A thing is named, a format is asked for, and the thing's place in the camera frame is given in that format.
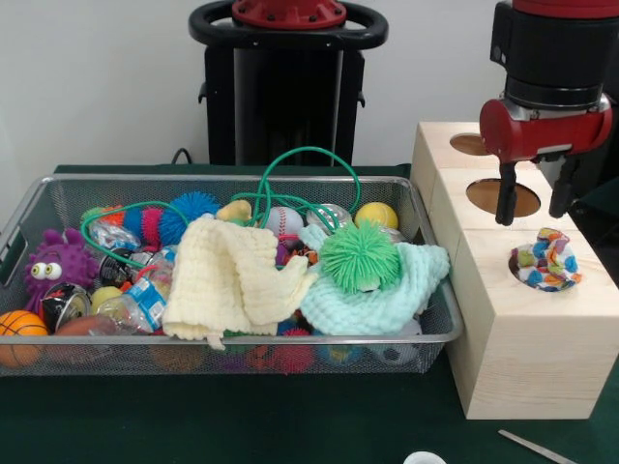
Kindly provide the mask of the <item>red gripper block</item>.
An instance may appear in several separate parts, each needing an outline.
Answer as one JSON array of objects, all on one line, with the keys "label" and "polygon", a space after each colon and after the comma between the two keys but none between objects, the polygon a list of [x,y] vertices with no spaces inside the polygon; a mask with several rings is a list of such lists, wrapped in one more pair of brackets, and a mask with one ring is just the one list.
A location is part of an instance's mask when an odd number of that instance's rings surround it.
[{"label": "red gripper block", "polygon": [[[509,226],[514,221],[516,193],[515,162],[560,154],[580,155],[599,148],[612,127],[610,101],[601,99],[584,110],[542,110],[513,101],[487,101],[480,113],[480,134],[486,150],[497,156],[500,186],[495,220]],[[576,157],[567,157],[552,189],[549,214],[560,218],[574,202]]]}]

